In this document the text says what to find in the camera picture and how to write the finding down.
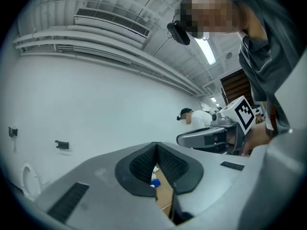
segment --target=pipe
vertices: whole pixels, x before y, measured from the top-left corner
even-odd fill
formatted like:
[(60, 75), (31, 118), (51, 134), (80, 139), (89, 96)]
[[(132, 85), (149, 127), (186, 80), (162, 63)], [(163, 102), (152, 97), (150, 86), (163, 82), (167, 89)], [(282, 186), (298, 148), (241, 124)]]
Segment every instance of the pipe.
[[(44, 36), (70, 36), (70, 37), (86, 38), (86, 39), (98, 41), (98, 42), (103, 43), (103, 44), (112, 45), (112, 46), (115, 46), (117, 48), (121, 48), (124, 51), (129, 51), (133, 54), (139, 55), (139, 56), (159, 65), (160, 67), (162, 67), (165, 70), (173, 73), (174, 75), (176, 75), (177, 77), (179, 77), (180, 79), (182, 79), (183, 81), (188, 83), (190, 86), (195, 88), (200, 93), (203, 93), (203, 90), (201, 88), (199, 88), (196, 84), (194, 84), (192, 81), (187, 79), (185, 76), (183, 76), (182, 74), (180, 74), (179, 72), (177, 72), (176, 70), (174, 70), (173, 68), (168, 66), (167, 64), (165, 64), (162, 61), (158, 60), (157, 58), (147, 54), (144, 51), (141, 51), (141, 50), (134, 48), (130, 45), (127, 45), (125, 43), (119, 42), (118, 40), (115, 40), (115, 39), (112, 39), (112, 38), (109, 38), (109, 37), (105, 37), (105, 36), (101, 36), (101, 35), (92, 34), (92, 33), (77, 32), (77, 31), (61, 31), (61, 30), (50, 31), (49, 30), (49, 31), (41, 31), (41, 32), (32, 34), (33, 38), (44, 37)], [(24, 40), (23, 37), (28, 38), (29, 35), (16, 38), (13, 42), (17, 43), (17, 42), (23, 41)], [(102, 45), (94, 44), (94, 43), (90, 43), (90, 44), (92, 44), (91, 46), (94, 46), (94, 48), (96, 48), (98, 46), (102, 46)], [(116, 50), (116, 51), (117, 51), (116, 53), (118, 55), (124, 54), (123, 51), (120, 51), (120, 50)]]
[(210, 81), (210, 82), (208, 82), (208, 83), (202, 85), (202, 88), (204, 89), (206, 86), (208, 86), (209, 84), (214, 83), (215, 81), (216, 81), (216, 79), (214, 79), (214, 80), (212, 80), (212, 81)]
[(191, 89), (191, 87), (188, 84), (182, 82), (181, 80), (179, 80), (175, 76), (161, 70), (160, 68), (154, 66), (153, 64), (150, 64), (146, 60), (140, 59), (140, 58), (133, 56), (129, 53), (126, 53), (126, 52), (123, 52), (119, 49), (111, 48), (111, 47), (108, 47), (108, 46), (105, 46), (105, 45), (100, 45), (100, 44), (90, 43), (90, 42), (85, 42), (85, 41), (69, 40), (69, 39), (63, 39), (63, 40), (49, 39), (49, 40), (37, 40), (37, 41), (34, 41), (34, 42), (18, 44), (18, 45), (16, 45), (16, 49), (23, 48), (23, 47), (30, 47), (30, 46), (53, 45), (53, 44), (83, 46), (83, 47), (87, 47), (87, 48), (94, 48), (94, 49), (106, 51), (106, 52), (109, 52), (109, 53), (112, 53), (112, 54), (115, 54), (115, 55), (121, 55), (121, 56), (123, 56), (127, 59), (138, 62), (139, 64), (144, 65), (144, 66), (150, 68), (153, 71), (157, 71), (157, 72), (161, 73), (162, 75), (174, 80), (175, 82), (182, 84), (182, 85), (186, 86), (187, 88)]
[(160, 79), (160, 78), (157, 78), (155, 76), (152, 76), (148, 73), (145, 73), (145, 72), (141, 72), (139, 70), (136, 70), (136, 69), (132, 69), (132, 68), (129, 68), (129, 67), (126, 67), (126, 66), (123, 66), (123, 65), (120, 65), (118, 63), (113, 63), (113, 62), (107, 62), (105, 60), (98, 60), (98, 59), (94, 59), (94, 58), (91, 58), (91, 57), (85, 57), (85, 56), (79, 56), (79, 55), (75, 55), (75, 54), (65, 54), (65, 53), (52, 53), (52, 52), (29, 52), (29, 53), (22, 53), (21, 54), (22, 56), (31, 56), (31, 55), (39, 55), (39, 56), (63, 56), (63, 57), (71, 57), (71, 58), (79, 58), (79, 59), (83, 59), (83, 60), (88, 60), (88, 61), (92, 61), (92, 62), (96, 62), (96, 63), (100, 63), (100, 64), (103, 64), (104, 66), (107, 65), (109, 67), (114, 67), (114, 68), (120, 68), (120, 69), (124, 69), (124, 70), (128, 70), (128, 71), (132, 71), (134, 73), (137, 73), (137, 74), (141, 74), (141, 75), (144, 75), (146, 77), (149, 77), (149, 78), (152, 78), (152, 79), (155, 79), (155, 80), (158, 80), (158, 81), (161, 81), (161, 82), (164, 82), (164, 83), (167, 83), (169, 85), (172, 85), (172, 86), (175, 86), (179, 89), (182, 89), (184, 90), (185, 92), (189, 93), (190, 95), (194, 96), (194, 94), (192, 92), (190, 92), (189, 90), (175, 84), (175, 83), (172, 83), (172, 82), (168, 82), (164, 79)]
[(87, 48), (84, 48), (84, 47), (77, 47), (77, 46), (58, 46), (58, 49), (59, 50), (62, 49), (62, 50), (69, 50), (69, 51), (74, 51), (74, 52), (81, 52), (81, 53), (101, 56), (101, 57), (105, 57), (105, 58), (108, 58), (108, 59), (113, 59), (113, 60), (125, 63), (127, 65), (130, 65), (131, 62), (137, 64), (137, 62), (125, 59), (124, 57), (115, 56), (113, 54), (103, 52), (103, 51), (99, 51), (99, 50), (95, 50), (95, 49), (87, 49)]
[(104, 30), (104, 29), (94, 28), (94, 27), (85, 26), (85, 25), (69, 25), (68, 30), (81, 31), (81, 32), (87, 32), (87, 33), (94, 33), (94, 34), (98, 34), (98, 35), (101, 35), (101, 36), (107, 36), (109, 38), (118, 40), (122, 43), (129, 44), (129, 45), (136, 47), (138, 49), (142, 48), (141, 43), (139, 43), (139, 42), (137, 42), (137, 41), (135, 41), (131, 38), (120, 35), (118, 33), (114, 33), (114, 32), (108, 31), (108, 30)]
[[(61, 26), (51, 26), (49, 27), (50, 31), (68, 31), (68, 30), (72, 30), (72, 31), (80, 31), (80, 32), (87, 32), (87, 33), (93, 33), (93, 34), (97, 34), (97, 35), (101, 35), (101, 36), (106, 36), (115, 40), (118, 40), (122, 43), (125, 44), (129, 44), (133, 47), (136, 47), (138, 49), (142, 48), (142, 44), (131, 39), (128, 37), (125, 37), (123, 35), (120, 35), (118, 33), (114, 33), (108, 30), (104, 30), (104, 29), (99, 29), (99, 28), (94, 28), (91, 26), (85, 26), (85, 25), (61, 25)], [(27, 39), (31, 39), (34, 38), (33, 34), (29, 34), (29, 35), (25, 35), (25, 36), (21, 36), (16, 38), (13, 43), (18, 43)]]

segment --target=white ceiling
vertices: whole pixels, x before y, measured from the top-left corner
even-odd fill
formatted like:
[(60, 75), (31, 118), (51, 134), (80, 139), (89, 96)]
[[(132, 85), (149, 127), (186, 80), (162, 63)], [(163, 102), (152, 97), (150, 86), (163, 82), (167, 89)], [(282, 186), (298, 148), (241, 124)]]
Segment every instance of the white ceiling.
[[(202, 88), (213, 80), (238, 69), (237, 52), (240, 40), (237, 34), (211, 37), (209, 43), (216, 57), (216, 63), (209, 65), (195, 40), (189, 46), (183, 46), (167, 37), (167, 23), (171, 22), (174, 8), (180, 0), (32, 0), (20, 14), (18, 26), (20, 36), (47, 30), (51, 26), (74, 24), (74, 14), (79, 8), (94, 8), (113, 12), (134, 20), (151, 30), (150, 37), (143, 45), (142, 51), (167, 64), (177, 73), (198, 87), (190, 91), (196, 96), (208, 96)], [(231, 59), (226, 59), (227, 53), (232, 53)], [(141, 71), (164, 81), (175, 83), (164, 74), (139, 68)]]

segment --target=black wall fixture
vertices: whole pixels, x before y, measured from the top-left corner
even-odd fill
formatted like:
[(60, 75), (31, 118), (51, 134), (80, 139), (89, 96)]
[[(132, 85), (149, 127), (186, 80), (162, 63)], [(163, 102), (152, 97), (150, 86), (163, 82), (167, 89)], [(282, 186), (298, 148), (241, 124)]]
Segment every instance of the black wall fixture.
[(64, 150), (68, 150), (69, 149), (69, 142), (59, 141), (59, 140), (56, 140), (55, 142), (58, 144), (57, 148), (64, 149)]
[(18, 129), (9, 127), (9, 136), (14, 137), (17, 136)]

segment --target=black cap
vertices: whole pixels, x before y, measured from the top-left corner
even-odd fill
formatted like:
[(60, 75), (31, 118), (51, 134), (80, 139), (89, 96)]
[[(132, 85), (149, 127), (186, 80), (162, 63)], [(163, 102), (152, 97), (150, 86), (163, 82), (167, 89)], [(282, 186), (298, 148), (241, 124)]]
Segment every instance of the black cap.
[(189, 108), (183, 108), (180, 112), (180, 117), (182, 117), (183, 114), (189, 113), (189, 112), (192, 112), (192, 110)]

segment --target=white wall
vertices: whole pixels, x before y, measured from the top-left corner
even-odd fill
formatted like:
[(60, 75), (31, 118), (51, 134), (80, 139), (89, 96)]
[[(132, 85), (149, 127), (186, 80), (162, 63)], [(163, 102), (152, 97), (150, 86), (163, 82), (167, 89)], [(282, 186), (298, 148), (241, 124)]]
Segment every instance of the white wall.
[[(84, 160), (128, 146), (176, 143), (186, 132), (176, 116), (200, 102), (163, 84), (124, 71), (62, 57), (21, 57), (6, 72), (0, 103), (0, 146), (9, 177), (19, 186), (29, 162), (42, 183)], [(8, 136), (8, 126), (18, 137)], [(70, 152), (56, 148), (68, 141)]]
[[(0, 96), (3, 96), (3, 93), (5, 91), (5, 86), (7, 83), (7, 73), (10, 71), (11, 67), (14, 66), (17, 62), (17, 60), (20, 58), (20, 51), (16, 50), (12, 41), (15, 39), (18, 35), (18, 26), (17, 22), (15, 22), (10, 30), (8, 31), (5, 40), (2, 43), (1, 49), (0, 49)], [(2, 99), (0, 99), (0, 113), (3, 113), (3, 105)], [(0, 124), (3, 124), (3, 118), (0, 116)], [(0, 137), (0, 151), (4, 148), (2, 143), (2, 137)], [(0, 167), (4, 174), (4, 176), (7, 176), (6, 168), (4, 164), (4, 157), (2, 154), (0, 154)]]
[(203, 111), (209, 111), (211, 109), (211, 107), (204, 102), (201, 103), (201, 108)]

